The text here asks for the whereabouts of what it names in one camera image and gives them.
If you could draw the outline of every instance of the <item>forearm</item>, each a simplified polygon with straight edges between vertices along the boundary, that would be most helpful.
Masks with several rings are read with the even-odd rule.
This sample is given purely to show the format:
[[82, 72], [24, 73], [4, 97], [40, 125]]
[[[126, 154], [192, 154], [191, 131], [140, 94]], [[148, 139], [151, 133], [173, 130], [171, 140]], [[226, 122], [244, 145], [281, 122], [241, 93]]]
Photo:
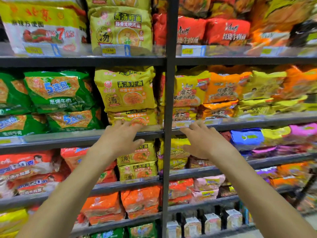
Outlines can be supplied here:
[[241, 157], [220, 168], [266, 238], [317, 237], [316, 231]]
[[97, 183], [100, 174], [113, 161], [103, 157], [104, 165], [92, 163], [96, 154], [88, 152], [81, 164], [30, 217], [29, 222], [18, 233], [17, 238], [69, 237], [77, 215], [80, 213], [90, 191]]

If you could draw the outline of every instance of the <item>hand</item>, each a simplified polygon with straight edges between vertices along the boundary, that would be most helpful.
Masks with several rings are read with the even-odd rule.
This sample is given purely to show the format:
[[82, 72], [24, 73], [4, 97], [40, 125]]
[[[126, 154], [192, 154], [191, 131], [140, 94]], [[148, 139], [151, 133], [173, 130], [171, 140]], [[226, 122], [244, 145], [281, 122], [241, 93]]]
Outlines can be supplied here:
[[209, 159], [218, 168], [232, 157], [241, 156], [240, 153], [214, 128], [207, 128], [203, 122], [196, 121], [189, 128], [181, 128], [191, 145], [184, 145], [183, 149], [199, 159]]
[[113, 126], [107, 126], [100, 139], [89, 149], [97, 156], [117, 157], [133, 153], [144, 143], [144, 139], [133, 141], [135, 135], [142, 128], [140, 124], [122, 123], [117, 120]]

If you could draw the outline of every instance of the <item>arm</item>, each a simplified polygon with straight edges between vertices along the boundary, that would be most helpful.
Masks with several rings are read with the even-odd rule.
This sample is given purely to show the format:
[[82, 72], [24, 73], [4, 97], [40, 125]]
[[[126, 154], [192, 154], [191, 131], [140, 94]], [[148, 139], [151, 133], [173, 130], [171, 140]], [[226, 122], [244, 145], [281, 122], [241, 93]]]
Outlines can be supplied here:
[[142, 139], [133, 141], [140, 128], [141, 125], [129, 126], [128, 122], [108, 126], [79, 166], [30, 217], [17, 238], [69, 237], [77, 215], [104, 169], [116, 157], [130, 154], [144, 143]]
[[317, 238], [311, 225], [214, 128], [195, 122], [181, 131], [191, 143], [183, 148], [193, 156], [210, 159], [226, 175], [265, 238]]

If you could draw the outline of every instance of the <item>right hand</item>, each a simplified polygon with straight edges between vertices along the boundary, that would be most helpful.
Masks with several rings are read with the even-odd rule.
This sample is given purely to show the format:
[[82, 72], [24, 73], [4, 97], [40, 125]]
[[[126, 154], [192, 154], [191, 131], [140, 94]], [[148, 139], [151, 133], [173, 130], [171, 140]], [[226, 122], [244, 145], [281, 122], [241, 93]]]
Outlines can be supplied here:
[[203, 122], [196, 121], [189, 128], [181, 128], [180, 131], [191, 143], [191, 145], [183, 145], [186, 152], [199, 159], [209, 159], [219, 168], [225, 165], [230, 157], [241, 156], [215, 128], [207, 128]]

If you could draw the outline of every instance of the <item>left hand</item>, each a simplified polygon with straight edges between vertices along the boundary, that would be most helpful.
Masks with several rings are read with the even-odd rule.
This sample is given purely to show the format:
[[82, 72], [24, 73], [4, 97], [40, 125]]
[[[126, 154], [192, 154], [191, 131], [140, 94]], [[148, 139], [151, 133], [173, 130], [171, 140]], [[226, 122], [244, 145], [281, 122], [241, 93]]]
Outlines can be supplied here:
[[89, 149], [98, 157], [117, 157], [133, 153], [145, 140], [133, 141], [135, 135], [142, 128], [141, 124], [131, 126], [130, 122], [117, 120], [113, 126], [107, 126], [100, 139]]

